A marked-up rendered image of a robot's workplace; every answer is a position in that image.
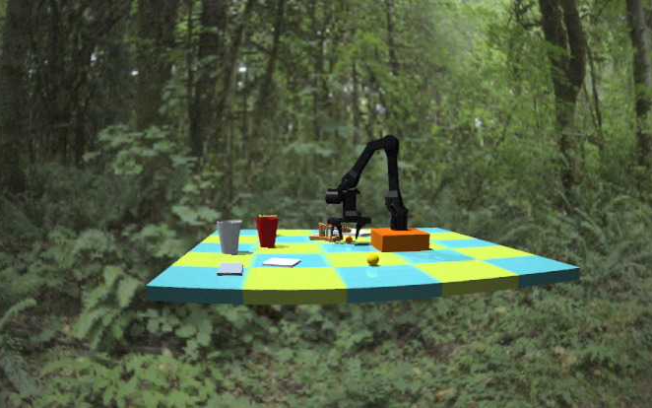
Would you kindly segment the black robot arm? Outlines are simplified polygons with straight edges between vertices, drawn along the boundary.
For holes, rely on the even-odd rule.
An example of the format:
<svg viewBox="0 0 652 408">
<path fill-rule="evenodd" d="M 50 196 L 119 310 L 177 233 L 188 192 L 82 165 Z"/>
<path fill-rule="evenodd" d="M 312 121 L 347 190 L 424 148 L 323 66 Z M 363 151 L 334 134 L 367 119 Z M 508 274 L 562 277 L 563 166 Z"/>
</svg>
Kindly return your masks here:
<svg viewBox="0 0 652 408">
<path fill-rule="evenodd" d="M 397 168 L 399 145 L 399 139 L 393 135 L 386 135 L 383 139 L 367 142 L 355 165 L 342 177 L 338 188 L 328 188 L 325 196 L 326 203 L 340 204 L 343 201 L 343 204 L 347 205 L 357 204 L 357 194 L 361 194 L 361 192 L 355 187 L 359 183 L 360 175 L 373 153 L 376 150 L 384 149 L 387 155 L 389 179 L 389 192 L 384 196 L 385 205 L 392 215 L 390 229 L 393 232 L 407 231 L 408 209 L 403 205 Z M 355 188 L 355 190 L 349 190 L 350 188 Z M 348 191 L 343 192 L 343 190 Z M 361 211 L 357 211 L 357 208 L 345 209 L 344 219 L 346 223 L 356 223 L 357 220 L 361 220 Z"/>
</svg>

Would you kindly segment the yellow ball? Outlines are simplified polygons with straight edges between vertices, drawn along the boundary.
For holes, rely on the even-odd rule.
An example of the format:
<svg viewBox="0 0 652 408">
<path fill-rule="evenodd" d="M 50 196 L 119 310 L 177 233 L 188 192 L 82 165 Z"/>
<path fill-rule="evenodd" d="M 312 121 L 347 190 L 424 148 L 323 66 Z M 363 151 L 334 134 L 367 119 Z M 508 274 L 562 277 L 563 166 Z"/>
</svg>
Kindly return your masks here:
<svg viewBox="0 0 652 408">
<path fill-rule="evenodd" d="M 369 265 L 374 266 L 374 265 L 376 265 L 376 264 L 379 262 L 379 257 L 378 257 L 378 255 L 377 255 L 376 253 L 370 253 L 370 254 L 366 257 L 366 262 L 367 262 Z"/>
</svg>

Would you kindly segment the red cup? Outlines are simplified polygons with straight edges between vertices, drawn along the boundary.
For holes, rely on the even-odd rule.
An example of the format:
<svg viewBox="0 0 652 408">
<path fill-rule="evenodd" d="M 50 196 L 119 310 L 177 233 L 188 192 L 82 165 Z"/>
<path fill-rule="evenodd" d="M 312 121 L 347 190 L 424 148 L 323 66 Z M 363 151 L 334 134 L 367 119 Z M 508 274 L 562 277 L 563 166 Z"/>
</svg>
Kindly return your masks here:
<svg viewBox="0 0 652 408">
<path fill-rule="evenodd" d="M 275 217 L 255 218 L 260 247 L 275 246 L 278 219 Z"/>
</svg>

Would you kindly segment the grey cup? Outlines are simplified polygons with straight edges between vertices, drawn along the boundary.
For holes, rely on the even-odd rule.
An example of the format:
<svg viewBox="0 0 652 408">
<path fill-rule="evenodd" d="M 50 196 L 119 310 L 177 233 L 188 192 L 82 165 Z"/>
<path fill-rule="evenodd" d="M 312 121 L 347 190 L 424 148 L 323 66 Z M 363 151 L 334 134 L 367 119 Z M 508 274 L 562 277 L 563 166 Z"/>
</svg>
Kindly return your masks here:
<svg viewBox="0 0 652 408">
<path fill-rule="evenodd" d="M 240 221 L 217 221 L 221 248 L 223 254 L 235 254 L 238 251 L 240 238 Z"/>
</svg>

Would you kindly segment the white flat square plate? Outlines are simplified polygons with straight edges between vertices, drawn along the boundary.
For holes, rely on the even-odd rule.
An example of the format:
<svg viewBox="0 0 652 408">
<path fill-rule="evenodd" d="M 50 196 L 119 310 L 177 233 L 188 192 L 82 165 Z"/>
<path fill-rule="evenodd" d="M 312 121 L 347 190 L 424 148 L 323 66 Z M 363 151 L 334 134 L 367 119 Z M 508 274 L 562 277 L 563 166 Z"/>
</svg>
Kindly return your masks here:
<svg viewBox="0 0 652 408">
<path fill-rule="evenodd" d="M 293 268 L 300 262 L 300 259 L 291 259 L 291 258 L 271 258 L 262 265 L 269 265 L 271 267 L 288 267 Z"/>
</svg>

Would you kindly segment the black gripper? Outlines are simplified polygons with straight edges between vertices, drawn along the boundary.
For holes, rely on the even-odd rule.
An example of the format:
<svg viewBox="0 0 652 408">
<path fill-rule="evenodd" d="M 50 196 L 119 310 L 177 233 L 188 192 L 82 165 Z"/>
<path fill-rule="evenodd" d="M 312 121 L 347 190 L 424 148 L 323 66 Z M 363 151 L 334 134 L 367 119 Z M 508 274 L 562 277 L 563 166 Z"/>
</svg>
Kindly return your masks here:
<svg viewBox="0 0 652 408">
<path fill-rule="evenodd" d="M 343 219 L 338 219 L 337 217 L 327 218 L 327 224 L 334 225 L 335 227 L 337 227 L 341 240 L 343 240 L 341 223 L 346 223 L 346 220 L 344 219 L 345 209 L 354 210 L 354 208 L 357 208 L 356 206 L 357 204 L 353 204 L 353 205 L 343 204 Z M 365 226 L 365 224 L 371 224 L 371 218 L 361 217 L 361 220 L 357 220 L 356 240 L 358 240 L 359 232 L 361 228 Z"/>
</svg>

